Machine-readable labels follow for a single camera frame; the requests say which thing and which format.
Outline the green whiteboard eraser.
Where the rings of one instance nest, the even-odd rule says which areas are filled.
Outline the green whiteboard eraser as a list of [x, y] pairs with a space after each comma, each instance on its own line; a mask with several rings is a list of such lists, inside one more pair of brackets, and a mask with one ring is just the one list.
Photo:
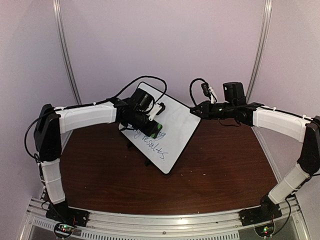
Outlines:
[[163, 126], [160, 123], [156, 123], [152, 129], [152, 134], [150, 135], [151, 138], [155, 139], [159, 132], [162, 130]]

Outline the white whiteboard with writing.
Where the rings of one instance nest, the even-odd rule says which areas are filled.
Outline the white whiteboard with writing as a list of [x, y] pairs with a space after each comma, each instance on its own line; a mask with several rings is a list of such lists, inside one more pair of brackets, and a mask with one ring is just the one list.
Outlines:
[[124, 130], [122, 134], [133, 143], [161, 172], [168, 174], [194, 135], [201, 119], [190, 113], [190, 108], [145, 82], [138, 85], [155, 99], [161, 97], [165, 110], [154, 117], [162, 125], [156, 138], [140, 130]]

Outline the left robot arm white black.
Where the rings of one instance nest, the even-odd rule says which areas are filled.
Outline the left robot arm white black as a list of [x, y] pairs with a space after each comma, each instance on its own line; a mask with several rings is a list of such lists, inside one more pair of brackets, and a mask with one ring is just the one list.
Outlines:
[[64, 205], [67, 200], [60, 170], [63, 134], [95, 125], [119, 123], [124, 131], [138, 130], [155, 139], [163, 128], [155, 117], [165, 108], [164, 103], [157, 102], [150, 93], [140, 88], [125, 99], [114, 96], [83, 105], [44, 105], [35, 121], [34, 157], [40, 167], [49, 201], [54, 205], [51, 210], [53, 215], [61, 222], [72, 218], [71, 209]]

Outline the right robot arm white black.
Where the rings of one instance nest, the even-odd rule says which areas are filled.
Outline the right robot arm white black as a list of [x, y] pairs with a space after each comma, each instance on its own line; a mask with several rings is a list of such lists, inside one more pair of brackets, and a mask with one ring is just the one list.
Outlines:
[[256, 210], [258, 219], [266, 221], [277, 204], [320, 174], [320, 117], [249, 103], [241, 82], [224, 83], [224, 101], [219, 102], [210, 84], [202, 78], [199, 82], [208, 99], [195, 103], [190, 113], [203, 120], [233, 120], [234, 127], [251, 127], [273, 169], [282, 174]]

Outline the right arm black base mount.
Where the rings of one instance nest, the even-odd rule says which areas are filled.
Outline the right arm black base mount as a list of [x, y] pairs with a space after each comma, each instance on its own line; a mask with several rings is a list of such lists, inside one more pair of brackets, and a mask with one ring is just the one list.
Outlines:
[[282, 215], [279, 205], [268, 207], [265, 204], [254, 208], [246, 208], [239, 212], [243, 227], [271, 221], [274, 218], [280, 218]]

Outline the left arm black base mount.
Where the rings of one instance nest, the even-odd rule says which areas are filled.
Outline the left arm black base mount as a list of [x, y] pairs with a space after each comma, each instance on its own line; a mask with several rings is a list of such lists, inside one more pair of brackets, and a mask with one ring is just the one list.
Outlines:
[[69, 207], [68, 203], [64, 201], [58, 204], [50, 203], [45, 216], [48, 219], [67, 223], [71, 226], [86, 227], [89, 214], [86, 210]]

